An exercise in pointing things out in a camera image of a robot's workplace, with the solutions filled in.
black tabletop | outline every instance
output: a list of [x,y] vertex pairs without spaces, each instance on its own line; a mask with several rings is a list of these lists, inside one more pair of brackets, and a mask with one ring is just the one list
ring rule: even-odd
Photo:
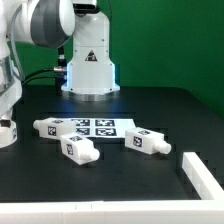
[[[0,150],[0,202],[199,199],[181,169],[183,152],[196,152],[223,183],[224,122],[185,90],[122,87],[115,99],[81,102],[56,96],[53,86],[27,86],[14,109],[18,140]],[[33,129],[48,117],[132,118],[164,133],[172,151],[147,155],[121,138],[91,138],[100,158],[79,166]]]

white cube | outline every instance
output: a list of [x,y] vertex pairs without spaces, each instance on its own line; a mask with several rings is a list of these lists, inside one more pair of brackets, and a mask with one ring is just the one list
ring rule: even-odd
[[164,141],[164,134],[139,127],[126,130],[125,146],[147,154],[171,151],[171,145]]
[[100,153],[91,140],[75,132],[62,135],[60,139],[62,153],[79,165],[99,159]]
[[39,136],[42,138],[60,140],[60,136],[75,132],[76,122],[71,120],[48,118],[45,120],[36,120],[33,127],[39,130]]

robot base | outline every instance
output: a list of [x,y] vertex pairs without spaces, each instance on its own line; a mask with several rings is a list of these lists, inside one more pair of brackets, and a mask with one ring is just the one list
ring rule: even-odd
[[105,93],[105,94],[78,94],[78,93],[69,92],[69,91],[62,91],[62,95],[64,97],[72,98],[79,101],[96,102],[96,101],[104,101],[104,100],[118,97],[120,95],[120,90]]
[[11,121],[10,128],[0,127],[0,148],[9,146],[17,140],[16,123]]

white robot link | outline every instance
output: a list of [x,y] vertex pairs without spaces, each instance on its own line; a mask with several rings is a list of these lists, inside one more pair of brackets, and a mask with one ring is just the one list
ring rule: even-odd
[[73,34],[71,0],[0,0],[0,148],[16,141],[12,107],[22,94],[24,79],[10,59],[7,38],[58,48]]
[[94,4],[87,10],[74,5],[73,58],[67,66],[62,94],[82,101],[116,96],[120,87],[115,83],[115,65],[109,58],[110,22],[97,7],[94,9]]

green wall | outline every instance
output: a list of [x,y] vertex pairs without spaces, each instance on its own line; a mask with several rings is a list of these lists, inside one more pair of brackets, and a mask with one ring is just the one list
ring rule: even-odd
[[[98,0],[109,15],[107,0]],[[224,1],[111,0],[111,59],[121,86],[181,87],[224,118]],[[57,52],[18,44],[26,73]],[[66,46],[72,56],[72,41]]]

